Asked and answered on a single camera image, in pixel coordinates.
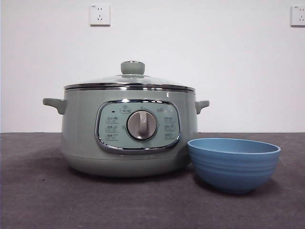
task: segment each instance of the bowl rim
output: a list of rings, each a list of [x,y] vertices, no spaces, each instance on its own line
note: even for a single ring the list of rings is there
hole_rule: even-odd
[[[225,140],[237,140],[237,141],[262,143],[262,144],[265,144],[265,145],[274,146],[275,148],[277,148],[277,150],[271,151],[271,152],[261,152],[261,153],[241,153],[241,152],[227,152],[227,151],[222,151],[222,150],[209,150],[209,149],[204,149],[204,148],[200,148],[200,147],[196,147],[196,146],[191,145],[191,143],[194,142],[194,141],[207,140],[207,139],[225,139]],[[190,146],[192,148],[195,148],[195,149],[205,150],[205,151],[209,151],[209,152],[224,153],[224,154],[264,155],[264,154],[276,154],[276,153],[279,153],[281,151],[281,148],[279,146],[274,145],[274,144],[270,144],[270,143],[267,143],[267,142],[248,140],[248,139],[242,139],[242,138],[205,137],[205,138],[196,138],[196,139],[190,140],[190,141],[187,142],[187,144],[188,144],[188,146]]]

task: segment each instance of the carpet surface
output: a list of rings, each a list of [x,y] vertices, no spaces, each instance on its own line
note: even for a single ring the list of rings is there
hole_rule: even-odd
[[[93,177],[68,167],[59,133],[1,134],[1,228],[305,228],[305,133],[199,135],[278,145],[276,171],[239,196],[216,191],[192,165],[154,177]]]

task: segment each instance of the pot base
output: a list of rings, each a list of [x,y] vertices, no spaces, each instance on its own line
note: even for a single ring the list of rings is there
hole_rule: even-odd
[[[182,169],[190,164],[188,154],[155,159],[102,160],[64,155],[70,167],[103,177],[148,177]]]

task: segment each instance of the silver knob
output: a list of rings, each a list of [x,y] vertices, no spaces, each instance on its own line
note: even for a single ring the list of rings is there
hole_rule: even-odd
[[[137,140],[146,140],[152,137],[157,129],[154,116],[148,111],[136,111],[127,121],[127,129]]]
[[[121,63],[122,74],[143,75],[145,72],[145,64],[140,61],[125,61]]]

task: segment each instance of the glass lid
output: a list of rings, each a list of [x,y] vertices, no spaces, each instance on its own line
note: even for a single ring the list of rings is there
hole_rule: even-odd
[[[69,89],[102,89],[102,88],[118,88],[127,87],[134,90],[142,90],[144,88],[173,89],[186,90],[194,92],[195,89],[165,79],[144,75],[145,64],[139,61],[125,61],[121,63],[121,75],[105,77],[93,81],[83,82],[79,84],[71,84],[64,87]]]

